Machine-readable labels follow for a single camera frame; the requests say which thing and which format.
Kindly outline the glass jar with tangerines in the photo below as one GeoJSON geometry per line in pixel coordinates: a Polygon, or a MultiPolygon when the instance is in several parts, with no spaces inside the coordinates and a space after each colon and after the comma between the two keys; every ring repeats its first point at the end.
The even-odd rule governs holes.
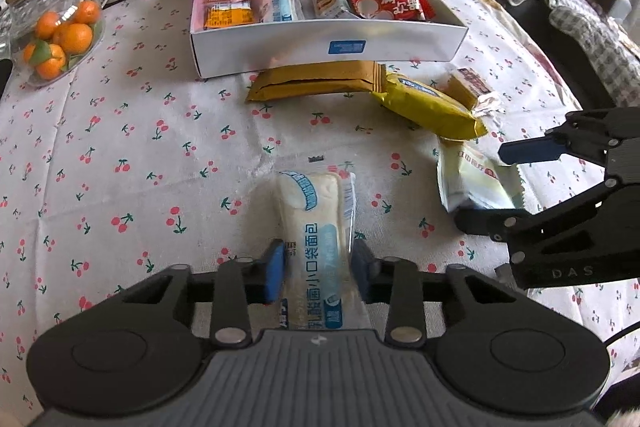
{"type": "Polygon", "coordinates": [[[69,74],[103,36],[107,0],[6,0],[14,72],[42,88],[69,74]]]}

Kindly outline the gold brown wafer bar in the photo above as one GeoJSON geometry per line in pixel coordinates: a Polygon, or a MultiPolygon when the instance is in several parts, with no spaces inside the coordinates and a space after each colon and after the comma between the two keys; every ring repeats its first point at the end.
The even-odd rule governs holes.
{"type": "Polygon", "coordinates": [[[386,66],[373,61],[343,61],[282,66],[260,72],[247,103],[337,93],[383,93],[386,66]]]}

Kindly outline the yellow cracker packet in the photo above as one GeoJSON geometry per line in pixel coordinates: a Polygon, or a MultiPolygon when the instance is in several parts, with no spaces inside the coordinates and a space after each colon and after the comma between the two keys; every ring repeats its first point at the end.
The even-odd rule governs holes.
{"type": "Polygon", "coordinates": [[[468,141],[488,133],[480,118],[442,91],[400,74],[387,74],[385,90],[372,92],[393,113],[442,139],[468,141]]]}

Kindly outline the pale green white snack packet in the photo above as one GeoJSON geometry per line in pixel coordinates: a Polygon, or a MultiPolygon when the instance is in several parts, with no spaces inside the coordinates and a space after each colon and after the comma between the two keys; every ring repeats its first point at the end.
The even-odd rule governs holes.
{"type": "Polygon", "coordinates": [[[525,209],[518,167],[499,164],[471,142],[439,140],[437,185],[449,213],[462,208],[525,209]]]}

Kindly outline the orange snack packet in box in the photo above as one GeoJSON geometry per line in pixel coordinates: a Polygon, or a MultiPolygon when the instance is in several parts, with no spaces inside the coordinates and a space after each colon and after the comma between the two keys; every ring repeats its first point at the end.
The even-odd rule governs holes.
{"type": "Polygon", "coordinates": [[[247,0],[232,2],[218,0],[204,5],[205,29],[220,29],[254,23],[254,13],[247,0]]]}

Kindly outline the white blue milk bread packet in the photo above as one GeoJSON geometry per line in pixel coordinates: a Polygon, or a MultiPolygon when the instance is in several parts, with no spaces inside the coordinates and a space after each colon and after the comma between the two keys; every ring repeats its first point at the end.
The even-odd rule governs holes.
{"type": "Polygon", "coordinates": [[[285,329],[368,329],[366,305],[350,271],[355,176],[282,170],[274,179],[285,243],[280,301],[285,329]]]}

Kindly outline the small brown biscuit packet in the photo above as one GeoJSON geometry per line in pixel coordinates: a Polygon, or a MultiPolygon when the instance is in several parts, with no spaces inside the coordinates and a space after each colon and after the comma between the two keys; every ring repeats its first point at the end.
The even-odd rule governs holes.
{"type": "Polygon", "coordinates": [[[486,116],[501,108],[500,98],[472,68],[452,70],[444,92],[469,109],[474,116],[486,116]]]}

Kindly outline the red candy packet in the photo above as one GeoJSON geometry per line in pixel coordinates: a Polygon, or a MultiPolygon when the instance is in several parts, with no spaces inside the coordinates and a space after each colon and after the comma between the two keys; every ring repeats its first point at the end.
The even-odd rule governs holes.
{"type": "Polygon", "coordinates": [[[434,20],[436,11],[428,0],[349,0],[355,13],[367,20],[434,20]]]}

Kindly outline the cherry print tablecloth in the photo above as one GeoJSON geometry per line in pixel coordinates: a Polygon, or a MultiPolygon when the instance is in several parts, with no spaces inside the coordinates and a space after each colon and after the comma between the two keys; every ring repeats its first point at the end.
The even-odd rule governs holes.
{"type": "Polygon", "coordinates": [[[247,104],[252,76],[201,80],[192,0],[127,0],[52,86],[1,102],[1,421],[40,407],[26,351],[46,329],[176,262],[210,271],[261,251],[283,168],[356,176],[356,234],[425,271],[492,274],[506,248],[439,202],[438,141],[364,93],[247,104]]]}

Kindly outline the white pink cardboard box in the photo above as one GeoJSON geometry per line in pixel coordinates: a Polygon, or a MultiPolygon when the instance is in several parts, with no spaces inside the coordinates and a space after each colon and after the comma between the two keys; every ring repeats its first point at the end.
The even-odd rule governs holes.
{"type": "Polygon", "coordinates": [[[202,78],[335,61],[450,62],[468,33],[442,0],[427,0],[435,11],[427,22],[325,18],[206,29],[209,1],[218,0],[192,3],[191,48],[202,78]]]}

